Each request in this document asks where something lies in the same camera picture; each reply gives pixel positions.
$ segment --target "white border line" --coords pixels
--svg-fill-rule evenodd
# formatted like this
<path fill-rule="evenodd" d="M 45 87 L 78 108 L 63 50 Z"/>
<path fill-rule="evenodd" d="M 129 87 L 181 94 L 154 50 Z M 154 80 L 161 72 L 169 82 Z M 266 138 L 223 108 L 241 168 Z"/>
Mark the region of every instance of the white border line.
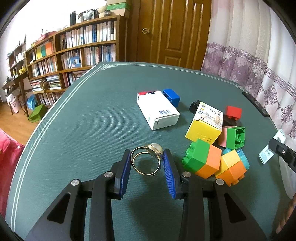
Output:
<path fill-rule="evenodd" d="M 204 73 L 201 73 L 201 72 L 197 72 L 197 71 L 195 71 L 195 70 L 180 69 L 180 68 L 178 68 L 178 67 L 177 67 L 177 68 L 176 68 L 176 67 L 172 68 L 172 67 L 169 67 L 169 66 L 151 65 L 151 64 L 137 64 L 137 63 L 132 63 L 132 62 L 114 63 L 114 64 L 117 64 L 117 65 L 129 65 L 129 66 L 130 66 L 130 65 L 134 65 L 134 66 L 158 67 L 158 68 L 165 68 L 165 69 L 179 70 L 179 71 L 184 71 L 184 72 L 193 73 L 193 74 L 200 74 L 200 75 L 207 76 L 207 77 L 209 76 L 209 75 L 207 75 L 207 74 L 204 74 Z M 21 183 L 20 183 L 20 188 L 19 188 L 19 190 L 18 190 L 17 202 L 16 202 L 16 206 L 15 206 L 15 214 L 14 214 L 14 223 L 13 223 L 14 226 L 13 226 L 13 231 L 15 231 L 15 220 L 16 220 L 16 212 L 17 212 L 18 200 L 19 200 L 19 196 L 20 196 L 20 189 L 21 189 L 21 187 L 22 187 L 22 182 L 23 182 L 23 180 L 24 180 L 24 176 L 25 176 L 25 173 L 26 173 L 27 167 L 28 167 L 28 165 L 29 165 L 29 163 L 30 163 L 30 160 L 31 160 L 31 158 L 32 158 L 32 155 L 33 155 L 34 152 L 35 152 L 35 149 L 37 148 L 37 146 L 38 146 L 38 144 L 39 144 L 41 138 L 44 136 L 44 133 L 46 132 L 46 130 L 48 129 L 48 127 L 50 126 L 50 124 L 53 122 L 53 120 L 56 118 L 57 114 L 59 114 L 59 112 L 60 112 L 60 111 L 62 110 L 62 108 L 65 106 L 65 104 L 68 103 L 68 101 L 69 101 L 69 100 L 71 99 L 71 97 L 76 93 L 76 91 L 82 86 L 82 84 L 83 84 L 86 80 L 88 80 L 91 76 L 93 76 L 95 73 L 97 73 L 98 71 L 100 71 L 100 70 L 101 70 L 101 67 L 103 67 L 103 66 L 104 66 L 104 64 L 101 65 L 97 70 L 95 70 L 95 71 L 94 71 L 93 73 L 91 73 L 89 76 L 87 76 L 84 80 L 82 80 L 82 81 L 81 81 L 81 82 L 80 82 L 80 83 L 79 83 L 79 84 L 78 84 L 78 85 L 77 85 L 77 86 L 71 91 L 71 93 L 66 97 L 66 99 L 63 101 L 63 103 L 58 107 L 58 109 L 54 112 L 54 114 L 53 114 L 53 115 L 50 117 L 50 119 L 47 121 L 47 123 L 45 124 L 45 126 L 43 127 L 43 129 L 41 130 L 41 132 L 39 133 L 37 139 L 35 140 L 33 146 L 31 147 L 31 149 L 30 149 L 30 151 L 29 151 L 29 154 L 28 154 L 28 156 L 27 156 L 27 158 L 26 158 L 26 160 L 25 160 L 25 162 L 24 162 L 24 166 L 23 166 L 23 168 L 22 168 L 22 171 L 21 171 L 21 174 L 20 174 L 19 180 L 18 180 L 18 182 L 17 182 L 17 188 L 16 188 L 16 192 L 15 192 L 14 200 L 13 200 L 12 215 L 11 215 L 11 222 L 10 222 L 10 226 L 11 226 L 11 227 L 12 227 L 12 218 L 13 218 L 13 211 L 14 211 L 14 205 L 15 205 L 15 200 L 16 200 L 17 189 L 18 189 L 18 186 L 19 186 L 19 183 L 20 183 L 20 179 L 21 179 L 22 173 L 23 173 L 23 171 L 24 171 L 24 167 L 26 166 L 25 171 L 24 171 L 24 173 L 23 173 L 23 177 L 22 177 Z M 96 67 L 96 65 L 93 66 L 90 70 L 88 70 L 87 73 L 88 73 L 89 71 L 91 71 L 91 70 L 92 70 L 93 68 L 95 68 L 95 67 Z M 236 86 L 236 87 L 238 87 L 238 88 L 241 89 L 241 87 L 240 87 L 237 83 L 235 83 L 235 82 L 230 82 L 230 81 L 227 81 L 227 80 L 224 80 L 224 79 L 217 78 L 217 77 L 215 77 L 215 76 L 211 76 L 211 78 L 214 78 L 214 79 L 217 79 L 217 80 L 221 80 L 221 81 L 223 81 L 223 82 L 230 83 L 230 84 L 232 84 L 232 85 L 234 85 L 234 86 Z M 35 133 L 35 131 L 37 130 L 37 128 L 38 128 L 39 125 L 41 124 L 42 120 L 41 120 L 40 123 L 37 125 L 36 129 L 34 130 L 34 132 L 32 133 L 32 135 L 30 136 L 28 142 L 31 140 L 33 134 Z M 20 158 L 22 157 L 22 155 L 23 155 L 23 153 L 24 153 L 24 151 L 25 151 L 25 149 L 26 149 L 26 146 L 25 146 L 25 148 L 24 148 L 24 150 L 23 150 L 23 152 L 22 152 Z M 19 162 L 20 162 L 20 159 L 19 159 L 19 161 L 18 161 L 18 163 L 17 163 L 17 166 L 16 166 L 16 168 L 15 168 L 15 172 L 14 172 L 14 174 L 13 174 L 12 181 L 13 181 L 13 179 L 14 179 L 14 176 L 15 176 L 15 173 L 16 173 L 16 170 L 17 170 L 17 167 L 18 167 Z"/>
<path fill-rule="evenodd" d="M 95 70 L 93 73 L 91 73 L 89 76 L 87 76 L 84 80 L 82 80 L 80 83 L 78 83 L 75 88 L 71 91 L 71 93 L 66 97 L 66 99 L 63 101 L 63 103 L 58 107 L 58 109 L 54 112 L 54 114 L 50 117 L 50 119 L 47 121 L 47 123 L 45 124 L 45 126 L 43 127 L 43 129 L 41 130 L 41 132 L 39 133 L 38 137 L 36 138 L 33 146 L 31 147 L 30 151 L 29 151 L 29 154 L 24 162 L 24 165 L 23 165 L 23 168 L 22 168 L 22 171 L 21 171 L 21 174 L 19 176 L 19 180 L 17 182 L 17 187 L 16 187 L 16 192 L 15 192 L 15 196 L 14 196 L 14 199 L 13 199 L 13 206 L 12 206 L 12 214 L 11 214 L 11 220 L 10 220 L 10 225 L 11 225 L 11 229 L 12 229 L 12 219 L 13 219 L 13 216 L 14 216 L 14 222 L 13 222 L 13 231 L 15 231 L 15 220 L 16 220 L 16 212 L 17 212 L 17 205 L 18 205 L 18 200 L 19 200 L 19 196 L 20 196 L 20 189 L 22 187 L 22 182 L 24 180 L 24 176 L 25 176 L 25 173 L 26 173 L 26 170 L 27 170 L 27 167 L 28 167 L 28 164 L 32 158 L 32 155 L 34 154 L 35 152 L 35 149 L 37 148 L 37 145 L 39 144 L 40 142 L 40 139 L 43 137 L 44 133 L 46 132 L 46 130 L 48 129 L 49 125 L 53 122 L 53 120 L 55 119 L 56 115 L 61 111 L 61 109 L 65 106 L 65 104 L 71 99 L 71 97 L 76 93 L 76 91 L 82 86 L 82 84 L 87 81 L 91 76 L 93 76 L 94 74 L 96 74 L 98 71 L 100 71 L 101 67 L 103 67 L 103 65 L 101 65 L 97 70 Z"/>

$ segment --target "white wall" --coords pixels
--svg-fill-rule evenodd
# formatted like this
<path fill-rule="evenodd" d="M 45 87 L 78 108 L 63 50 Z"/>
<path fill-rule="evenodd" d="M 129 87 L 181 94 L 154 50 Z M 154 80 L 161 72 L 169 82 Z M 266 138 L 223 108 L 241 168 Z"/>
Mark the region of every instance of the white wall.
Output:
<path fill-rule="evenodd" d="M 27 49 L 42 33 L 56 31 L 69 25 L 70 13 L 80 13 L 88 9 L 106 5 L 105 0 L 30 0 L 12 19 L 0 38 L 0 87 L 9 74 L 7 54 L 23 42 L 27 34 Z M 5 92 L 0 90 L 2 101 L 6 101 Z"/>

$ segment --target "wooden floor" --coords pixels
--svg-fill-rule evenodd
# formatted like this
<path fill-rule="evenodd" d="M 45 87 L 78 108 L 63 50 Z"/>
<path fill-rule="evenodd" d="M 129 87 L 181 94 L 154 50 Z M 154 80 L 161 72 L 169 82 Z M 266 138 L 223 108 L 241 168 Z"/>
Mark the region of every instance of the wooden floor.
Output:
<path fill-rule="evenodd" d="M 12 115 L 8 104 L 6 102 L 0 102 L 0 129 L 19 143 L 26 145 L 38 123 L 39 121 L 34 123 L 29 122 L 22 110 Z"/>

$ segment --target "red lego brick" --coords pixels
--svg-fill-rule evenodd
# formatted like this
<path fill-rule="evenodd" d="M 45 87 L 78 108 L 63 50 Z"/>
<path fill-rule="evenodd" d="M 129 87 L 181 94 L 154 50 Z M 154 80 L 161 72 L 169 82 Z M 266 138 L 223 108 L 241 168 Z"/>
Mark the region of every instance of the red lego brick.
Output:
<path fill-rule="evenodd" d="M 242 109 L 238 107 L 227 106 L 226 115 L 228 116 L 228 118 L 238 120 L 242 116 Z"/>

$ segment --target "door knob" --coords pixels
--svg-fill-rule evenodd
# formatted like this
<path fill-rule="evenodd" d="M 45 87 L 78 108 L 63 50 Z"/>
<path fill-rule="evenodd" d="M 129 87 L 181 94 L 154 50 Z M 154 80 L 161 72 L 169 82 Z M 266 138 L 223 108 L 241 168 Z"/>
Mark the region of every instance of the door knob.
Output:
<path fill-rule="evenodd" d="M 142 33 L 148 34 L 148 33 L 150 33 L 150 30 L 148 28 L 143 28 Z"/>

